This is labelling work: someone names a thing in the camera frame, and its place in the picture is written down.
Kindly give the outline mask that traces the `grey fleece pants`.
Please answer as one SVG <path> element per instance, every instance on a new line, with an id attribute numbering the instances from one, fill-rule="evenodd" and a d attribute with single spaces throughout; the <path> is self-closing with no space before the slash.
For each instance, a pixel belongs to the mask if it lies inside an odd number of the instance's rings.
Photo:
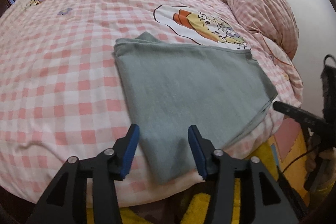
<path id="1" fill-rule="evenodd" d="M 130 120 L 162 185 L 195 166 L 191 125 L 219 148 L 254 130 L 277 91 L 249 50 L 165 43 L 148 32 L 120 38 L 114 59 Z"/>

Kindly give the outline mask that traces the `pink checkered pillow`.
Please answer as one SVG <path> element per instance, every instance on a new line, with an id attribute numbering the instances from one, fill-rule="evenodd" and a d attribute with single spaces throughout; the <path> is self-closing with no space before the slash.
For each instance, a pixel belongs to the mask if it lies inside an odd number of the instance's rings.
<path id="1" fill-rule="evenodd" d="M 225 0 L 238 23 L 252 34 L 275 42 L 292 60 L 297 52 L 299 29 L 287 0 Z"/>

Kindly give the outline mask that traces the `pink checkered cartoon bedspread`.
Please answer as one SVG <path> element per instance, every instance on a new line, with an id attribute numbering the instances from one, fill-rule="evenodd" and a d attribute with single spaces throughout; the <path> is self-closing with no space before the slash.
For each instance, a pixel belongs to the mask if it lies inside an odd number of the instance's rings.
<path id="1" fill-rule="evenodd" d="M 190 125 L 235 158 L 302 103 L 287 0 L 16 0 L 1 16 L 1 187 L 37 202 L 63 163 L 140 128 L 122 207 L 201 182 Z"/>

